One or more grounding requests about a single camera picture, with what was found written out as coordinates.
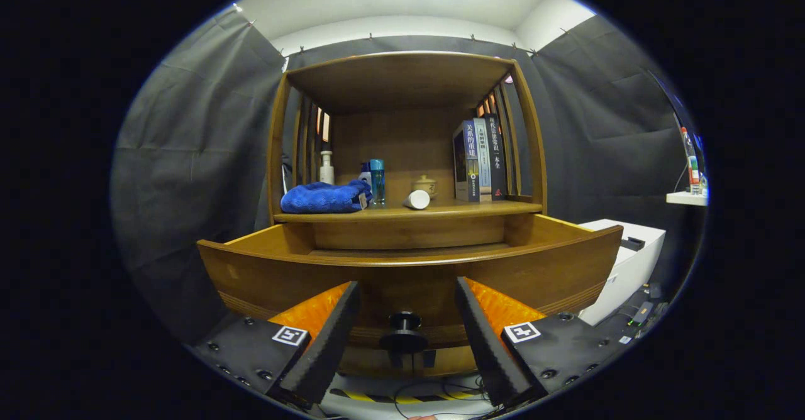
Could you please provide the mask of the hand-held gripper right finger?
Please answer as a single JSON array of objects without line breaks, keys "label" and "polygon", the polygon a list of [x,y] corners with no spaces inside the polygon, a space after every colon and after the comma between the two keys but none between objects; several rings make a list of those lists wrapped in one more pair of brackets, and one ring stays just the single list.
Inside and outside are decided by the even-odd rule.
[{"label": "hand-held gripper right finger", "polygon": [[466,277],[455,279],[455,304],[494,406],[514,407],[575,385],[623,348],[620,338],[570,312],[533,320],[507,315],[495,326]]}]

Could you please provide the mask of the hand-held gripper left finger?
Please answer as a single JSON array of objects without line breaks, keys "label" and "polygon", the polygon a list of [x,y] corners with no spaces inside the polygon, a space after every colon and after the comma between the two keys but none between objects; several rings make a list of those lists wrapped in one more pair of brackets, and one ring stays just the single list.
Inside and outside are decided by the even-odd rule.
[{"label": "hand-held gripper left finger", "polygon": [[351,280],[272,321],[235,315],[189,351],[254,394],[310,408],[333,381],[359,309],[360,285]]}]

